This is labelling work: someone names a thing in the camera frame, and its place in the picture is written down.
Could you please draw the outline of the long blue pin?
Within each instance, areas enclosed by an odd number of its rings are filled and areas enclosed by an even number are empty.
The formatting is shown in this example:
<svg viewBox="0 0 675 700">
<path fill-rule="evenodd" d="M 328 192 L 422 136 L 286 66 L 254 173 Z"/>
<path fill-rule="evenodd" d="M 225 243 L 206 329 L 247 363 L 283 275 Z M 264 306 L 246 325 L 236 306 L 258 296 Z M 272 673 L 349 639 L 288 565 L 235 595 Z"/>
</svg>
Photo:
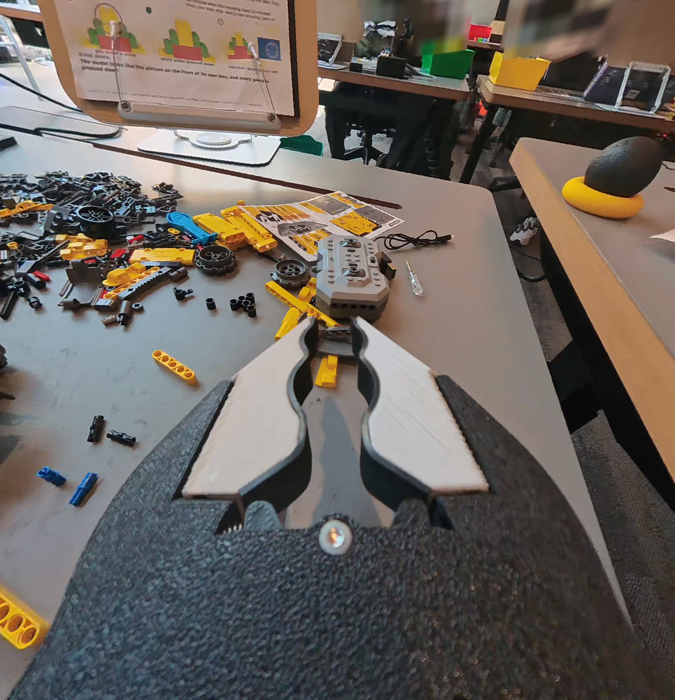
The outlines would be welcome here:
<svg viewBox="0 0 675 700">
<path fill-rule="evenodd" d="M 74 490 L 69 504 L 74 507 L 80 507 L 88 498 L 89 494 L 97 484 L 98 474 L 94 472 L 88 472 L 84 478 L 81 480 L 80 484 Z"/>
</svg>

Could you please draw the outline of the pile of mixed coloured pieces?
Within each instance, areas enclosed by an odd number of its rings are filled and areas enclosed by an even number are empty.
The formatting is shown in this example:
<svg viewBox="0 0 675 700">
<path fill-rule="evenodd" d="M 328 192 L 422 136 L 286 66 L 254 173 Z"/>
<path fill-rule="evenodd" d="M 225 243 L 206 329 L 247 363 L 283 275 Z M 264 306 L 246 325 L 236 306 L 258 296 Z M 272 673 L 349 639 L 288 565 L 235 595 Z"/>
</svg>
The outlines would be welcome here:
<svg viewBox="0 0 675 700">
<path fill-rule="evenodd" d="M 20 304 L 35 314 L 44 312 L 44 294 L 51 290 L 54 275 L 58 271 L 64 272 L 65 282 L 55 296 L 55 303 L 59 309 L 67 311 L 59 307 L 58 303 L 66 293 L 66 270 L 72 260 L 100 258 L 114 263 L 101 292 L 124 284 L 124 267 L 130 262 L 133 248 L 139 241 L 135 236 L 129 235 L 126 226 L 116 225 L 113 234 L 105 239 L 95 239 L 82 232 L 77 218 L 68 221 L 60 212 L 47 214 L 43 224 L 41 230 L 21 230 L 13 235 L 7 235 L 6 231 L 0 232 L 1 321 L 8 321 Z"/>
</svg>

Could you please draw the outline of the neighbouring desk with wooden edge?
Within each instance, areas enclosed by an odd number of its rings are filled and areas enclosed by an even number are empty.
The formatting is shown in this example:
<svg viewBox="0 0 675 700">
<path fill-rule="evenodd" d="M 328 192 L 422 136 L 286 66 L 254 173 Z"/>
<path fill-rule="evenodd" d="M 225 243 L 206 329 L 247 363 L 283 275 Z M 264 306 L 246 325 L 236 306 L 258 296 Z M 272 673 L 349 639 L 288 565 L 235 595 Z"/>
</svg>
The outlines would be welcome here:
<svg viewBox="0 0 675 700">
<path fill-rule="evenodd" d="M 510 165 L 537 215 L 543 267 L 613 432 L 675 511 L 675 172 L 643 210 L 611 221 L 568 205 L 563 185 L 598 151 L 522 138 Z"/>
</svg>

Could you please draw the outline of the blue boxes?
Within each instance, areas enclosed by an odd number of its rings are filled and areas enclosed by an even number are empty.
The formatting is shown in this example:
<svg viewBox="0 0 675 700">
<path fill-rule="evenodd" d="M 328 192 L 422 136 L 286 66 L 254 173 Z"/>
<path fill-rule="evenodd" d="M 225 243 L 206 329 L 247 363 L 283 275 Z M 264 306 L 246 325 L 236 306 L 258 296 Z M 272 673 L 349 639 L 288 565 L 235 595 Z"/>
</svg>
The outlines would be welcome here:
<svg viewBox="0 0 675 700">
<path fill-rule="evenodd" d="M 604 62 L 582 93 L 583 100 L 618 111 L 655 114 L 671 77 L 667 65 L 630 62 L 626 67 Z"/>
</svg>

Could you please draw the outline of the blue brick separator tool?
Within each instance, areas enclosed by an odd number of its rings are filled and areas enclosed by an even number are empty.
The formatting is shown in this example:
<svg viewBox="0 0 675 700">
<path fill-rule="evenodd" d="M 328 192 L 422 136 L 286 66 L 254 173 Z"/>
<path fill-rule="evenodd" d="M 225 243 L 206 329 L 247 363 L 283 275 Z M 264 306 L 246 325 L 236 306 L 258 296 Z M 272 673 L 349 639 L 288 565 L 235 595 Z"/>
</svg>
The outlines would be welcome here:
<svg viewBox="0 0 675 700">
<path fill-rule="evenodd" d="M 202 229 L 193 221 L 191 215 L 173 211 L 167 214 L 166 220 L 171 228 L 186 234 L 194 244 L 209 246 L 216 240 L 217 234 Z"/>
</svg>

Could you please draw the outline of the black ball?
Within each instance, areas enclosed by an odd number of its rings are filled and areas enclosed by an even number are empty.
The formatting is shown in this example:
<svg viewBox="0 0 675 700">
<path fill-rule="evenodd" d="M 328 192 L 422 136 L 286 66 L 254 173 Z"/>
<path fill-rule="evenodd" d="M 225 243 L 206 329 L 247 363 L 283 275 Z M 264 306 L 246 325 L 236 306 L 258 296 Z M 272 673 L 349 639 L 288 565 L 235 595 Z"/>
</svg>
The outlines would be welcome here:
<svg viewBox="0 0 675 700">
<path fill-rule="evenodd" d="M 664 149 L 658 141 L 647 136 L 621 139 L 589 163 L 584 184 L 606 195 L 630 198 L 655 180 L 663 160 Z"/>
</svg>

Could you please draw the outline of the black wheel rim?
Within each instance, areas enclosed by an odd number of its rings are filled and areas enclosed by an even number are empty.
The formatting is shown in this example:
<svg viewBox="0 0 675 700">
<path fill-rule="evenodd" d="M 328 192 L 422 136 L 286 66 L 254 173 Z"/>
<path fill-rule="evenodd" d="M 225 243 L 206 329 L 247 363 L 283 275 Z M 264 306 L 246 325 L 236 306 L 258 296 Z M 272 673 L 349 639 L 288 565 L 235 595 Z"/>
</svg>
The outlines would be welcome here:
<svg viewBox="0 0 675 700">
<path fill-rule="evenodd" d="M 115 232 L 114 214 L 104 206 L 80 206 L 76 216 L 82 232 L 90 238 L 105 239 Z"/>
</svg>

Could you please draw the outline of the yellow stacked beam frame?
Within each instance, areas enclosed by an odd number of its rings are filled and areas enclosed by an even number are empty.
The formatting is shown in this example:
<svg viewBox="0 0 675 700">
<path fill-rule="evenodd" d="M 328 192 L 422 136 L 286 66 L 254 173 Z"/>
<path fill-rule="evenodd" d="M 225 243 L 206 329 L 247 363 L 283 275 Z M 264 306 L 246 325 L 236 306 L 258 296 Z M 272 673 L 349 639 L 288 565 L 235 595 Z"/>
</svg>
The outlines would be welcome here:
<svg viewBox="0 0 675 700">
<path fill-rule="evenodd" d="M 249 246 L 265 253 L 278 246 L 270 231 L 239 206 L 228 207 L 219 215 L 194 215 L 193 222 L 203 231 L 215 234 L 217 244 L 232 251 Z"/>
</svg>

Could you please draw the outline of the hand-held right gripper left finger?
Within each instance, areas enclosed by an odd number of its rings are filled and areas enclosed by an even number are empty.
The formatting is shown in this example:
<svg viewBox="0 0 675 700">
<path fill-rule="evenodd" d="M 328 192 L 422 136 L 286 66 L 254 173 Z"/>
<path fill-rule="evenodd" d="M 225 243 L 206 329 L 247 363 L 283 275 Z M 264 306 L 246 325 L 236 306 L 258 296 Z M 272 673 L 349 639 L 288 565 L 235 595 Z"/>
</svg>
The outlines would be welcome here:
<svg viewBox="0 0 675 700">
<path fill-rule="evenodd" d="M 186 499 L 266 501 L 286 510 L 306 489 L 312 452 L 302 408 L 313 387 L 318 323 L 301 321 L 250 361 L 230 388 L 182 485 Z"/>
</svg>

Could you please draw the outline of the yellow rectangular panel piece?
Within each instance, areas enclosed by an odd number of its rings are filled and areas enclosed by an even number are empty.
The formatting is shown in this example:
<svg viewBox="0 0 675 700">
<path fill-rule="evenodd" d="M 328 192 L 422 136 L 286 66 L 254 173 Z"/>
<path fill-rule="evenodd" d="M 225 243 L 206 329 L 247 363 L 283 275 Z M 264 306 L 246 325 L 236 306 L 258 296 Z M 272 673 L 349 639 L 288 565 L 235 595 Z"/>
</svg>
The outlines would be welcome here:
<svg viewBox="0 0 675 700">
<path fill-rule="evenodd" d="M 142 264 L 152 266 L 192 266 L 197 251 L 184 248 L 143 248 L 132 252 L 130 264 Z"/>
</svg>

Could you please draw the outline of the yellow sticker sheet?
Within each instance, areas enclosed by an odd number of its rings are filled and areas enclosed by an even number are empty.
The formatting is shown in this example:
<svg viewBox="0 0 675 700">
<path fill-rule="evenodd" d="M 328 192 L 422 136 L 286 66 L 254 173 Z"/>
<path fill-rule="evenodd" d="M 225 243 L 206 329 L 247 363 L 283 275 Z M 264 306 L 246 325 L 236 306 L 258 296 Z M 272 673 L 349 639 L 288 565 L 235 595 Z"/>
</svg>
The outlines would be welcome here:
<svg viewBox="0 0 675 700">
<path fill-rule="evenodd" d="M 403 224 L 397 215 L 342 192 L 283 205 L 238 205 L 278 242 L 306 260 L 315 260 L 318 243 L 331 234 L 373 240 Z"/>
</svg>

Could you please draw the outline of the yellow beam assembly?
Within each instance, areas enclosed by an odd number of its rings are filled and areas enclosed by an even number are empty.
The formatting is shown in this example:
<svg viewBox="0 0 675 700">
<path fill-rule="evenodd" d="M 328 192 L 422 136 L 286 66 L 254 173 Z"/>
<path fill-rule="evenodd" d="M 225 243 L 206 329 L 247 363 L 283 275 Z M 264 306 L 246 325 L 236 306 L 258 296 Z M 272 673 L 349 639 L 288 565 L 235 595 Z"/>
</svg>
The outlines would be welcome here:
<svg viewBox="0 0 675 700">
<path fill-rule="evenodd" d="M 326 328 L 335 328 L 339 326 L 336 320 L 324 314 L 322 311 L 319 311 L 312 303 L 316 293 L 315 277 L 309 279 L 298 295 L 290 293 L 275 281 L 267 282 L 265 284 L 265 289 L 289 309 L 281 322 L 279 330 L 275 334 L 274 339 L 276 341 L 296 328 L 304 317 L 313 318 L 323 323 Z M 327 357 L 323 358 L 319 364 L 315 383 L 317 386 L 326 389 L 334 389 L 337 386 L 337 375 L 338 358 L 336 355 L 329 354 Z"/>
</svg>

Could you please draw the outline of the long yellow holed beam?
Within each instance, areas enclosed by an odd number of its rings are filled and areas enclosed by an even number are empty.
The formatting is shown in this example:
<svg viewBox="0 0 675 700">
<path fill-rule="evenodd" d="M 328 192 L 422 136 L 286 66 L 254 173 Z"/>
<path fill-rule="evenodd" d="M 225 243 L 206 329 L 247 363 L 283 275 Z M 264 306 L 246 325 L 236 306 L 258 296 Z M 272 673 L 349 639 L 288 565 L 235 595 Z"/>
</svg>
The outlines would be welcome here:
<svg viewBox="0 0 675 700">
<path fill-rule="evenodd" d="M 50 622 L 0 584 L 0 636 L 17 650 L 35 648 L 45 639 Z"/>
</svg>

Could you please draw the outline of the yellow round disc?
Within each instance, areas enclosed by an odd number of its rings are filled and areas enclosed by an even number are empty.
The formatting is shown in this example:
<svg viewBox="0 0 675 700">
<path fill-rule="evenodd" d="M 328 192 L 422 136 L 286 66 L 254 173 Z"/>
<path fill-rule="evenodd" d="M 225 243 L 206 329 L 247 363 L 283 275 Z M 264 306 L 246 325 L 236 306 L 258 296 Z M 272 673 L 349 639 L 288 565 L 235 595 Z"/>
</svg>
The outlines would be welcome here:
<svg viewBox="0 0 675 700">
<path fill-rule="evenodd" d="M 609 195 L 587 186 L 582 176 L 567 181 L 561 196 L 568 205 L 581 212 L 611 220 L 632 218 L 645 204 L 641 194 L 633 197 Z"/>
</svg>

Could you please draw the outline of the short yellow holed beam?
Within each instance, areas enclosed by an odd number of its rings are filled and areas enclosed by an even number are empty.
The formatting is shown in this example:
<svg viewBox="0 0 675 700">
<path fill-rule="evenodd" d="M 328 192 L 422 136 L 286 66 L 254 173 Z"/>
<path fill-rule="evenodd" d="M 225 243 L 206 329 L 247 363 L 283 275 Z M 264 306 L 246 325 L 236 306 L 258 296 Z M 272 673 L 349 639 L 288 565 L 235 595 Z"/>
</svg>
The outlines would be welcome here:
<svg viewBox="0 0 675 700">
<path fill-rule="evenodd" d="M 189 386 L 198 385 L 195 372 L 167 352 L 158 349 L 151 354 L 151 357 L 160 368 L 172 373 L 185 384 Z"/>
</svg>

